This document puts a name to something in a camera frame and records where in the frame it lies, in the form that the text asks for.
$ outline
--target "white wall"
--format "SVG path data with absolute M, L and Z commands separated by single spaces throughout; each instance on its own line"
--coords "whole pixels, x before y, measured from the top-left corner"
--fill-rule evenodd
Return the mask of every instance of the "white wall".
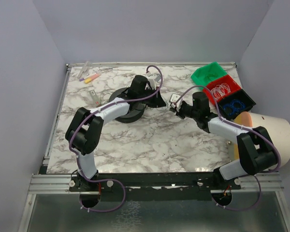
M 33 0 L 67 63 L 239 61 L 273 0 Z
M 0 232 L 18 229 L 65 70 L 32 1 L 0 1 Z
M 253 111 L 290 123 L 290 0 L 275 0 L 238 66 Z M 290 161 L 281 169 L 290 208 Z

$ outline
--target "white marble surface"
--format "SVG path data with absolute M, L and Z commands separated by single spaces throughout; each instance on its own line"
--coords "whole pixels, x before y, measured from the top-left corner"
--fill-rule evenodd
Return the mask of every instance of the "white marble surface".
M 116 67 L 132 71 L 113 71 Z M 146 66 L 116 67 L 91 68 L 88 74 L 101 73 L 101 76 L 90 84 L 78 81 L 81 67 L 72 68 L 48 174 L 71 173 L 77 168 L 75 155 L 69 151 L 64 135 L 79 107 L 93 108 L 88 91 L 95 89 L 105 103 L 114 90 L 127 87 L 136 74 L 145 75 L 146 70 Z M 194 85 L 190 76 L 199 67 L 159 66 L 164 75 L 161 95 L 166 101 L 172 93 L 182 94 Z M 240 85 L 235 66 L 222 67 Z M 192 93 L 184 97 L 190 104 Z M 112 121 L 103 127 L 95 161 L 100 173 L 193 172 L 211 171 L 229 162 L 229 156 L 225 139 L 203 132 L 192 119 L 181 120 L 167 108 L 146 108 L 142 118 L 134 123 Z

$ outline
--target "black circular base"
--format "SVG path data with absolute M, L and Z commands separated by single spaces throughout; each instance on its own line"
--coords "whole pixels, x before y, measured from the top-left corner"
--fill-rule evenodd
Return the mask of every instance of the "black circular base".
M 232 201 L 232 194 L 230 194 L 230 193 L 227 193 L 226 196 L 223 195 L 223 192 L 221 192 L 221 193 L 212 193 L 212 197 L 214 198 L 214 200 L 218 204 L 220 204 L 222 206 L 227 206 Z
M 112 100 L 114 100 L 119 94 L 121 94 L 124 90 L 126 90 L 127 88 L 120 88 L 118 90 L 116 90 L 110 97 L 110 99 L 108 100 L 108 102 L 111 102 Z M 121 123 L 132 123 L 137 121 L 138 119 L 140 119 L 144 113 L 146 105 L 145 104 L 141 104 L 139 102 L 136 102 L 132 105 L 132 109 L 130 107 L 128 113 L 124 116 L 120 116 L 118 118 L 116 118 L 115 120 Z

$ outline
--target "cable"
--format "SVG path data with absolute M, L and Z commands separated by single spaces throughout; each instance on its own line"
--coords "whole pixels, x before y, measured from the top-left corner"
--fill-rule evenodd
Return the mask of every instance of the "cable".
M 246 127 L 243 127 L 243 126 L 240 126 L 240 125 L 238 125 L 238 124 L 236 124 L 236 123 L 234 123 L 234 122 L 231 122 L 231 121 L 228 121 L 228 120 L 226 120 L 225 118 L 223 118 L 222 116 L 221 116 L 221 114 L 220 114 L 220 111 L 219 111 L 219 108 L 218 108 L 218 104 L 217 104 L 217 101 L 216 101 L 216 99 L 215 99 L 215 97 L 213 96 L 213 94 L 211 93 L 211 91 L 207 88 L 207 87 L 205 87 L 205 86 L 192 86 L 192 87 L 190 87 L 189 89 L 187 89 L 180 97 L 179 97 L 179 99 L 175 102 L 175 105 L 190 91 L 190 90 L 192 90 L 193 88 L 197 88 L 197 87 L 202 87 L 202 88 L 205 88 L 206 89 L 206 91 L 207 92 L 209 92 L 209 94 L 212 96 L 212 98 L 213 98 L 213 100 L 214 100 L 214 102 L 215 102 L 215 107 L 216 107 L 216 109 L 217 109 L 217 114 L 218 114 L 218 117 L 219 117 L 219 119 L 222 121 L 222 122 L 225 122 L 225 123 L 227 123 L 227 124 L 229 124 L 229 125 L 231 125 L 231 126 L 234 126 L 234 127 L 237 127 L 237 128 L 240 128 L 240 129 L 243 129 L 243 130 L 246 130 L 246 131 L 249 131 L 249 132 L 252 132 L 252 133 L 254 133 L 256 136 L 258 136 L 258 137 L 260 137 L 260 138 L 262 138 L 267 144 L 269 144 L 271 147 L 272 147 L 272 149 L 274 150 L 274 153 L 275 153 L 275 156 L 276 156 L 276 159 L 277 159 L 277 166 L 274 168 L 274 169 L 272 169 L 272 170 L 268 170 L 268 171 L 263 171 L 262 173 L 273 173 L 273 172 L 276 172 L 279 168 L 280 168 L 280 165 L 281 165 L 281 157 L 280 157 L 280 154 L 279 154 L 279 151 L 277 150 L 277 148 L 274 146 L 274 144 L 273 143 L 271 143 L 267 138 L 265 138 L 264 136 L 262 136 L 261 134 L 259 134 L 259 133 L 257 133 L 257 132 L 255 132 L 254 130 L 252 130 L 252 129 L 250 129 L 250 128 L 246 128 Z M 257 180 L 257 182 L 258 182 L 258 185 L 259 185 L 259 196 L 258 196 L 258 199 L 257 199 L 257 201 L 252 205 L 252 206 L 250 206 L 250 207 L 248 207 L 248 208 L 245 208 L 245 209 L 235 209 L 235 208 L 229 208 L 229 207 L 226 207 L 226 206 L 222 206 L 222 205 L 220 205 L 220 204 L 218 204 L 217 202 L 216 202 L 216 205 L 217 206 L 219 206 L 219 207 L 221 207 L 221 208 L 224 208 L 224 209 L 227 209 L 227 210 L 231 210 L 231 211 L 245 211 L 245 210 L 248 210 L 248 209 L 252 209 L 252 208 L 254 208 L 254 207 L 257 207 L 258 205 L 259 205 L 259 203 L 260 203 L 260 200 L 261 200 L 261 195 L 262 195 L 262 190 L 261 190 L 261 185 L 260 185 L 260 182 L 259 182 L 259 180 L 257 179 L 257 177 L 255 177 L 256 178 L 256 180 Z
M 74 171 L 71 173 L 71 179 L 72 179 L 72 175 L 73 175 L 74 173 L 76 173 L 77 170 L 78 170 L 78 169 L 74 170 Z
M 163 84 L 163 76 L 162 76 L 162 72 L 161 72 L 161 70 L 160 70 L 156 65 L 149 65 L 149 66 L 146 68 L 146 73 L 148 73 L 148 69 L 149 69 L 150 67 L 153 67 L 153 68 L 157 69 L 158 72 L 159 72 L 159 74 L 160 74 L 160 77 L 161 77 L 160 85 L 159 85 L 159 87 L 156 89 L 156 91 L 155 91 L 153 94 L 151 94 L 151 95 L 149 95 L 149 96 L 147 96 L 147 97 L 144 97 L 144 98 L 139 98 L 139 99 L 122 100 L 122 101 L 118 101 L 117 103 L 116 103 L 116 102 L 112 102 L 111 104 L 108 104 L 108 105 L 105 105 L 105 106 L 101 107 L 100 110 L 105 110 L 106 108 L 108 108 L 108 107 L 110 107 L 110 106 L 113 106 L 113 105 L 115 105 L 115 104 L 118 104 L 118 103 L 144 101 L 144 100 L 149 99 L 149 98 L 155 96 L 156 94 L 158 94 L 158 92 L 160 91 L 160 89 L 161 89 L 161 87 L 162 87 L 162 84 Z M 86 123 L 86 122 L 87 122 L 87 121 L 88 121 L 92 116 L 94 116 L 94 115 L 95 115 L 96 113 L 98 113 L 98 112 L 99 112 L 99 111 L 96 110 L 96 111 L 94 111 L 93 113 L 91 113 L 90 115 L 88 115 L 88 116 L 87 116 L 87 117 L 86 117 L 86 118 L 81 122 L 81 124 L 77 127 L 77 129 L 75 130 L 75 132 L 74 132 L 74 134 L 73 134 L 73 136 L 72 136 L 72 138 L 71 138 L 71 140 L 70 140 L 70 142 L 69 142 L 69 150 L 72 151 L 72 152 L 76 155 L 76 162 L 77 162 L 78 169 L 80 170 L 81 175 L 83 176 L 83 178 L 84 178 L 86 181 L 91 182 L 91 183 L 99 183 L 99 182 L 105 182 L 105 181 L 113 181 L 113 182 L 117 182 L 117 183 L 119 183 L 120 186 L 122 187 L 122 189 L 123 189 L 123 193 L 124 193 L 124 196 L 123 196 L 123 198 L 122 198 L 122 201 L 121 201 L 121 203 L 120 203 L 118 206 L 116 206 L 116 207 L 114 207 L 114 208 L 112 208 L 112 209 L 108 209 L 108 210 L 98 210 L 98 209 L 86 208 L 86 207 L 83 206 L 82 201 L 80 200 L 80 204 L 82 205 L 81 208 L 86 209 L 88 212 L 91 211 L 91 212 L 107 213 L 107 212 L 115 211 L 115 210 L 117 210 L 118 208 L 120 208 L 120 207 L 123 205 L 123 203 L 124 203 L 124 201 L 125 201 L 125 198 L 126 198 L 126 190 L 125 190 L 125 186 L 124 186 L 120 181 L 115 180 L 115 179 L 103 179 L 103 180 L 90 180 L 90 179 L 88 179 L 88 178 L 85 176 L 83 170 L 81 169 L 81 166 L 80 166 L 80 163 L 79 163 L 79 158 L 78 158 L 78 155 L 79 155 L 78 152 L 72 148 L 73 140 L 74 140 L 74 138 L 76 137 L 76 134 L 77 134 L 77 133 L 79 132 L 79 130 L 81 129 L 81 127 L 82 127 L 82 126 L 83 126 L 83 125 L 84 125 L 84 124 L 85 124 L 85 123 Z
M 236 211 L 236 212 L 239 212 L 239 211 L 247 211 L 249 209 L 253 209 L 253 208 L 257 207 L 260 204 L 260 201 L 261 201 L 262 190 L 261 190 L 261 184 L 260 184 L 260 181 L 258 180 L 258 178 L 256 176 L 253 176 L 253 177 L 256 179 L 256 181 L 258 183 L 258 186 L 259 186 L 259 195 L 258 195 L 257 201 L 252 206 L 249 206 L 249 207 L 244 208 L 244 209 L 237 209 L 237 208 L 231 208 L 231 207 L 222 206 L 222 205 L 218 204 L 213 197 L 212 197 L 212 200 L 216 203 L 216 206 L 218 206 L 220 208 L 223 208 L 223 209 L 226 209 L 226 210 Z

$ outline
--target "purple wire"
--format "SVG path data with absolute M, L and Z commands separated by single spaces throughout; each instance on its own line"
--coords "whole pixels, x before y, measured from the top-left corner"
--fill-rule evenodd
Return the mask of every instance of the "purple wire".
M 278 171 L 278 169 L 280 168 L 280 165 L 281 165 L 281 157 L 280 157 L 280 154 L 279 154 L 279 151 L 277 150 L 277 148 L 274 146 L 273 143 L 271 143 L 267 138 L 265 138 L 264 136 L 262 136 L 261 134 L 257 133 L 256 131 L 250 129 L 250 128 L 246 128 L 246 127 L 242 127 L 234 122 L 230 122 L 228 120 L 226 120 L 225 118 L 223 118 L 220 114 L 220 111 L 219 111 L 219 108 L 218 108 L 218 104 L 217 104 L 217 101 L 215 99 L 215 97 L 213 96 L 212 92 L 206 87 L 206 86 L 192 86 L 190 87 L 189 89 L 187 89 L 180 97 L 179 99 L 175 102 L 178 103 L 190 90 L 192 90 L 193 88 L 196 88 L 196 87 L 202 87 L 202 88 L 205 88 L 206 91 L 212 96 L 214 102 L 215 102 L 215 107 L 217 109 L 217 114 L 218 114 L 218 117 L 219 119 L 222 121 L 222 122 L 225 122 L 231 126 L 234 126 L 234 127 L 237 127 L 237 128 L 240 128 L 240 129 L 243 129 L 243 130 L 246 130 L 246 131 L 249 131 L 249 132 L 252 132 L 254 133 L 255 135 L 257 135 L 258 137 L 262 138 L 267 144 L 269 144 L 272 149 L 274 150 L 275 152 L 275 156 L 276 156 L 276 159 L 277 159 L 277 166 L 272 169 L 272 170 L 269 170 L 269 171 L 263 171 L 262 173 L 272 173 L 272 172 L 276 172 Z M 260 182 L 259 180 L 257 179 L 256 176 L 254 176 L 254 178 L 256 178 L 257 182 L 258 182 L 258 185 L 259 185 L 259 196 L 258 196 L 258 199 L 257 201 L 250 207 L 247 207 L 247 208 L 244 208 L 244 209 L 236 209 L 236 208 L 230 208 L 230 207 L 225 207 L 225 206 L 222 206 L 220 204 L 218 204 L 214 199 L 214 201 L 217 203 L 217 206 L 219 206 L 220 208 L 224 208 L 224 209 L 227 209 L 227 210 L 231 210 L 231 211 L 246 211 L 246 210 L 249 210 L 249 209 L 252 209 L 252 208 L 255 208 L 259 205 L 260 203 L 260 200 L 261 200 L 261 195 L 262 195 L 262 190 L 261 190 L 261 185 L 260 185 Z
M 112 105 L 118 104 L 118 103 L 144 101 L 144 100 L 149 99 L 149 98 L 155 96 L 156 94 L 158 94 L 158 92 L 160 91 L 160 89 L 161 89 L 161 87 L 162 87 L 162 84 L 163 84 L 163 76 L 162 76 L 162 72 L 161 72 L 161 70 L 160 70 L 156 65 L 149 65 L 149 66 L 146 68 L 146 73 L 148 73 L 148 69 L 149 69 L 150 67 L 156 68 L 156 69 L 158 70 L 159 74 L 160 74 L 160 77 L 161 77 L 160 85 L 159 85 L 159 87 L 157 88 L 157 90 L 156 90 L 153 94 L 151 94 L 151 95 L 149 95 L 149 96 L 147 96 L 147 97 L 144 97 L 144 98 L 131 99 L 131 100 L 122 100 L 122 101 L 118 101 L 118 102 L 113 102 L 113 103 L 111 103 L 111 104 L 108 104 L 108 105 L 105 105 L 105 106 L 101 107 L 100 110 L 105 110 L 106 108 L 108 108 L 108 107 L 110 107 L 110 106 L 112 106 Z M 118 206 L 116 206 L 116 207 L 114 207 L 114 208 L 112 208 L 112 209 L 99 210 L 99 209 L 86 208 L 86 207 L 83 206 L 82 201 L 80 200 L 80 204 L 81 204 L 81 206 L 82 206 L 83 209 L 86 209 L 86 210 L 89 210 L 89 211 L 92 211 L 92 212 L 107 213 L 107 212 L 115 211 L 115 210 L 117 210 L 118 208 L 120 208 L 120 207 L 123 205 L 123 203 L 124 203 L 124 201 L 125 201 L 125 198 L 126 198 L 126 190 L 125 190 L 125 186 L 124 186 L 124 185 L 123 185 L 119 180 L 115 180 L 115 179 L 103 179 L 103 180 L 90 180 L 90 179 L 88 179 L 88 178 L 85 176 L 83 170 L 81 169 L 81 166 L 80 166 L 80 163 L 79 163 L 79 159 L 78 159 L 78 153 L 77 153 L 77 151 L 74 150 L 74 149 L 72 148 L 73 140 L 74 140 L 74 138 L 76 137 L 76 134 L 77 134 L 77 133 L 79 132 L 79 130 L 81 129 L 81 127 L 82 127 L 82 126 L 83 126 L 83 125 L 84 125 L 84 124 L 85 124 L 85 123 L 86 123 L 86 122 L 87 122 L 87 121 L 88 121 L 92 116 L 94 116 L 94 115 L 95 115 L 96 113 L 98 113 L 98 112 L 99 112 L 99 111 L 96 110 L 96 111 L 94 111 L 93 113 L 91 113 L 90 115 L 88 115 L 88 116 L 87 116 L 87 117 L 82 121 L 82 123 L 77 127 L 77 129 L 75 130 L 75 132 L 74 132 L 74 134 L 73 134 L 73 136 L 72 136 L 72 138 L 71 138 L 71 140 L 70 140 L 70 142 L 69 142 L 69 150 L 76 154 L 76 163 L 77 163 L 77 167 L 78 167 L 78 169 L 80 170 L 81 175 L 83 176 L 83 178 L 84 178 L 86 181 L 91 182 L 91 183 L 99 183 L 99 182 L 105 182 L 105 181 L 114 181 L 114 182 L 119 183 L 120 186 L 122 187 L 123 192 L 124 192 L 124 196 L 123 196 L 123 198 L 122 198 L 122 201 L 121 201 L 121 203 L 120 203 Z

